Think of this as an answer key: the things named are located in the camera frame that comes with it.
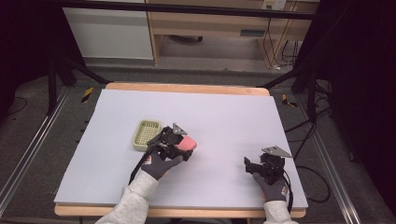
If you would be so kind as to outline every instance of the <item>person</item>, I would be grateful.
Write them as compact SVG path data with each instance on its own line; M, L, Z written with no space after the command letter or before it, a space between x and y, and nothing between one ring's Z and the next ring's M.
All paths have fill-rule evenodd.
M149 211L149 196L159 185L159 180L172 167L183 162L178 156L170 161L163 161L157 150L154 150L148 160L142 165L134 181L125 189L120 202L112 211L101 217L96 224L143 224ZM287 187L283 180L269 186L264 179L254 173L254 180L262 189L266 220L264 224L295 224L287 209Z

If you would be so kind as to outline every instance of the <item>pink sponge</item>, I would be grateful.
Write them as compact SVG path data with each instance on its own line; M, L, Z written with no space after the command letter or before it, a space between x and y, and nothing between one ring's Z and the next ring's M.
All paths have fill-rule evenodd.
M192 140L192 138L188 136L184 136L183 140L176 145L176 147L182 151L189 151L189 150L194 150L197 147L197 143Z

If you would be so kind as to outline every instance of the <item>green basket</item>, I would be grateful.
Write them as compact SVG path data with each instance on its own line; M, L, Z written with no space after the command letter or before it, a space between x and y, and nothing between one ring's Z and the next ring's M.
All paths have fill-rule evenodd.
M142 119L139 122L136 133L134 133L134 149L138 151L146 151L147 142L161 131L161 123L157 120Z

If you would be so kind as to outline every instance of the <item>hand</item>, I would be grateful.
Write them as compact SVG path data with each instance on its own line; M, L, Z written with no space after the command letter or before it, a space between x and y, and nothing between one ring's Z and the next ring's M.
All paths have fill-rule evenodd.
M265 183L264 178L259 173L253 173L253 179L262 188L262 194L264 202L271 201L286 201L286 195L288 194L288 187L286 187L285 181L279 178L273 185Z
M158 154L157 149L154 149L148 159L143 163L142 170L159 180L170 168L180 164L183 161L183 156L178 156L171 161L163 161Z

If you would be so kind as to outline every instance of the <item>white table surface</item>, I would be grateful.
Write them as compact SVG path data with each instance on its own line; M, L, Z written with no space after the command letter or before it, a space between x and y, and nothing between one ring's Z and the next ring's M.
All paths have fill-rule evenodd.
M141 119L175 122L198 147L172 168L150 207L262 208L262 193L245 172L263 147L290 148L271 96L102 90L55 198L57 204L111 205L120 200L143 152L133 148ZM286 159L293 208L307 201L292 159Z

